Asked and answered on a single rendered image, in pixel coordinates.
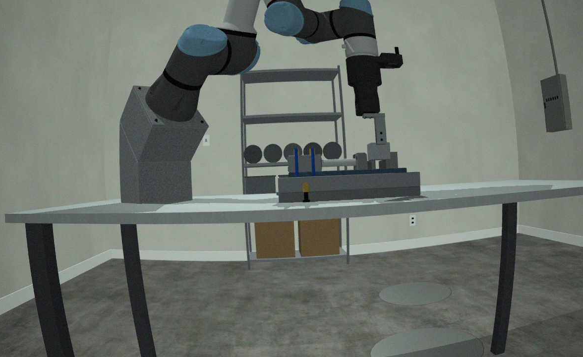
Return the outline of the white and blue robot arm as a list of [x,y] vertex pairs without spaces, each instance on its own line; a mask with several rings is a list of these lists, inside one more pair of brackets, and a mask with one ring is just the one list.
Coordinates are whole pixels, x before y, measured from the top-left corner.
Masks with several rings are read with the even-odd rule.
[[[208,75],[238,75],[258,62],[260,47],[255,18],[260,0],[229,0],[224,20],[216,28],[195,24],[185,29],[163,74],[146,94],[148,107],[168,120],[184,122],[195,115],[199,90]],[[353,36],[374,39],[368,0],[341,0],[340,9],[317,13],[301,0],[264,0],[264,23],[274,33],[317,44]]]

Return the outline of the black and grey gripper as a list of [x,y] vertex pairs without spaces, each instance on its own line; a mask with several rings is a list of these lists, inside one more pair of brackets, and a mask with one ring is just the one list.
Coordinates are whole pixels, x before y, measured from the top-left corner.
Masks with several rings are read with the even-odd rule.
[[385,113],[380,112],[377,86],[382,84],[381,68],[400,68],[403,57],[399,48],[395,54],[378,54],[377,39],[355,36],[344,40],[348,85],[355,94],[356,116],[374,118],[376,144],[387,144]]

